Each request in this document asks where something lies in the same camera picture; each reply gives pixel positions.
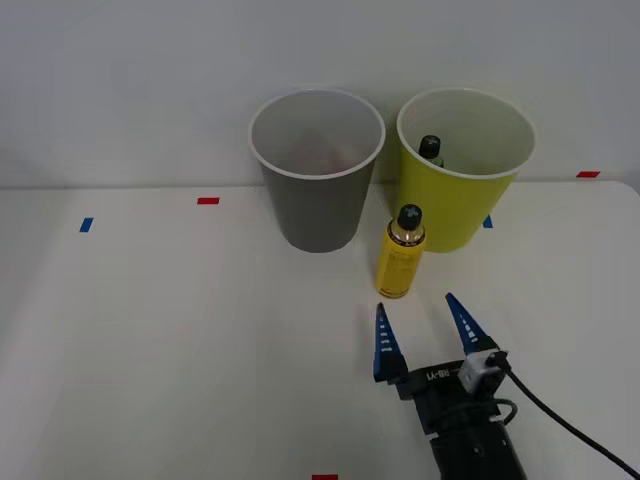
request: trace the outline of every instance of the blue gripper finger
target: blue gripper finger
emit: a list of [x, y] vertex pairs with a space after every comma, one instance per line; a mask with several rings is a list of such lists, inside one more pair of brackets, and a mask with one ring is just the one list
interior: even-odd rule
[[376, 353], [373, 359], [373, 378], [389, 381], [409, 373], [382, 303], [376, 309]]

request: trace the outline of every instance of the table surface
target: table surface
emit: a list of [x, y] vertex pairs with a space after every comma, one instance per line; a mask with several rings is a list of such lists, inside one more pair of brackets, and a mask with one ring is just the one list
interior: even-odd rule
[[[534, 392], [638, 465], [640, 197], [518, 183], [491, 216], [385, 301], [409, 367], [462, 358], [451, 291]], [[354, 240], [310, 254], [263, 188], [0, 192], [0, 478], [439, 478], [413, 404], [372, 379], [388, 219], [372, 187]], [[530, 479], [625, 478], [499, 393]]]

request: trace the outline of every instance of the red tape marker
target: red tape marker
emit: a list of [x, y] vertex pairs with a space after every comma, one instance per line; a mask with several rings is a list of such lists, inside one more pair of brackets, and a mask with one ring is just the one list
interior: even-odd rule
[[578, 175], [576, 175], [576, 178], [596, 178], [598, 175], [600, 175], [600, 172], [585, 171], [578, 173]]
[[200, 197], [198, 205], [217, 205], [220, 203], [220, 197]]

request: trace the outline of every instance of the blue tape marker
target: blue tape marker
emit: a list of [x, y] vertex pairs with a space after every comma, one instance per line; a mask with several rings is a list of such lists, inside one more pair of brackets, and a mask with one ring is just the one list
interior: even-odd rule
[[93, 223], [93, 217], [87, 217], [82, 221], [82, 225], [80, 226], [80, 233], [89, 233], [89, 229], [91, 228], [91, 224]]

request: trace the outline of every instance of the black bottle cap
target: black bottle cap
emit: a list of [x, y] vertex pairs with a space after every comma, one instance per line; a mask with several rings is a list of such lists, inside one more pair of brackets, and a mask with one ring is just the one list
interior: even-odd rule
[[440, 153], [440, 139], [435, 135], [427, 135], [422, 137], [418, 153], [422, 158], [433, 160]]
[[415, 230], [422, 221], [422, 210], [417, 205], [408, 204], [400, 209], [398, 225], [405, 230]]

